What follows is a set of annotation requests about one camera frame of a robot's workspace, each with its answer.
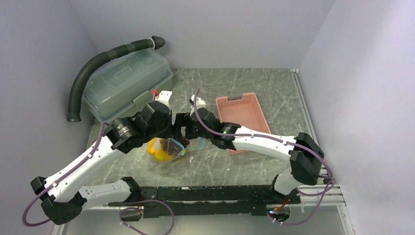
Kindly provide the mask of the dark red grape bunch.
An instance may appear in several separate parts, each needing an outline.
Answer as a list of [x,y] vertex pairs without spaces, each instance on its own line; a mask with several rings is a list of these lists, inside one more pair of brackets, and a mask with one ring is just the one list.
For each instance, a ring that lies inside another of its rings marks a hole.
[[181,138],[180,143],[184,146],[187,147],[190,145],[190,141],[187,138]]

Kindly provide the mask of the clear zip top bag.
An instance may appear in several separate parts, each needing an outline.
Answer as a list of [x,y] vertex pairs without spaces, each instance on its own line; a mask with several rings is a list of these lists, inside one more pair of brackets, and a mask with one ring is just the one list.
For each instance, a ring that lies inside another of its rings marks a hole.
[[191,151],[201,150],[204,146],[205,140],[203,138],[185,139],[182,142],[173,138],[154,138],[147,143],[146,152],[156,161],[167,163]]

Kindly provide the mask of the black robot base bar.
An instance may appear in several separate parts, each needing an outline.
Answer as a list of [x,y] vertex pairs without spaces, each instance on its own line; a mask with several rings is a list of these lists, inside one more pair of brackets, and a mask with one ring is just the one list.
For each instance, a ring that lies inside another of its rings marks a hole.
[[142,187],[144,218],[174,215],[250,214],[263,216],[272,207],[299,204],[295,191],[284,196],[269,185]]

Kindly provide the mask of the yellow mango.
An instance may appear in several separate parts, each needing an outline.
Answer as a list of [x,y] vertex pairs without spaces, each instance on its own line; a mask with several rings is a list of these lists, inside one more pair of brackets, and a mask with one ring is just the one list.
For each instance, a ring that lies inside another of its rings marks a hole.
[[176,155],[169,155],[168,152],[158,150],[154,153],[154,157],[159,162],[170,162],[175,159]]

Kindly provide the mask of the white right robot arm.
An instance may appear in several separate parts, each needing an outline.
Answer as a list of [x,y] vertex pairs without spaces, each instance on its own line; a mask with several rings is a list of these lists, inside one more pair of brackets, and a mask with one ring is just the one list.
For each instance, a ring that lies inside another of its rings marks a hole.
[[301,185],[316,185],[320,178],[324,153],[307,133],[263,133],[237,123],[221,122],[206,108],[176,114],[173,126],[177,130],[176,140],[203,138],[219,149],[251,151],[288,162],[289,167],[271,183],[270,198],[275,203],[282,203]]

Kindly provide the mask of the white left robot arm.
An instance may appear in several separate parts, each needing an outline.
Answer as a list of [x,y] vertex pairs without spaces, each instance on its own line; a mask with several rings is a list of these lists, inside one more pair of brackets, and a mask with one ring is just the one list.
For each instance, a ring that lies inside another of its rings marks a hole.
[[48,220],[62,225],[82,211],[104,203],[137,204],[142,199],[141,188],[132,177],[98,186],[86,184],[112,161],[168,133],[171,113],[168,100],[156,99],[134,116],[115,119],[103,127],[95,144],[62,170],[32,180],[31,186],[41,199]]

